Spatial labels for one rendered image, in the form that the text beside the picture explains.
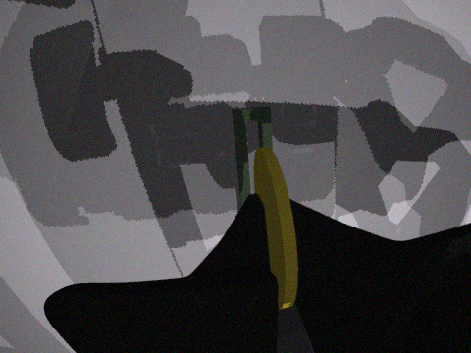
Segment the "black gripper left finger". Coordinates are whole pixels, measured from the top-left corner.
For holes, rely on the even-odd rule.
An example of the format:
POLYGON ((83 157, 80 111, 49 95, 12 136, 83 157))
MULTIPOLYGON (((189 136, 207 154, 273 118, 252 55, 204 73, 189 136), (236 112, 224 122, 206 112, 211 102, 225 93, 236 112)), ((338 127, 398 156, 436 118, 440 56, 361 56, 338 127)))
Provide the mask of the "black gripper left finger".
POLYGON ((48 323, 76 353, 276 353, 264 209, 259 193, 248 195, 191 275, 56 290, 44 301, 48 323))

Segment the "dark green rectangular frame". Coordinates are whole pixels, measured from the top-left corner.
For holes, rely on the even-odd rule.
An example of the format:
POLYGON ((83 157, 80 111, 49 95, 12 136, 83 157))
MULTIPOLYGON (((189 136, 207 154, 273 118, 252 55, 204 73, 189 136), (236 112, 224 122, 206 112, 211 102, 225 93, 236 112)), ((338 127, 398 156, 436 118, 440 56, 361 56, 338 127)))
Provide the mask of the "dark green rectangular frame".
POLYGON ((260 146, 272 149, 271 107, 244 107, 233 110, 235 125, 236 164, 238 165, 240 207, 251 195, 250 164, 248 164, 248 146, 246 122, 258 121, 260 146))

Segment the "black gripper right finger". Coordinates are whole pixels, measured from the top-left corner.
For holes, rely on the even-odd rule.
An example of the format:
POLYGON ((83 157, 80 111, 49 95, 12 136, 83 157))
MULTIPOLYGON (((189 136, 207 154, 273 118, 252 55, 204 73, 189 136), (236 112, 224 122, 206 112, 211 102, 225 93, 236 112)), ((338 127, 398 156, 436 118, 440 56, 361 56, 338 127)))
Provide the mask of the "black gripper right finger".
POLYGON ((314 353, 389 353, 425 294, 471 274, 471 223, 400 242, 289 201, 314 353))

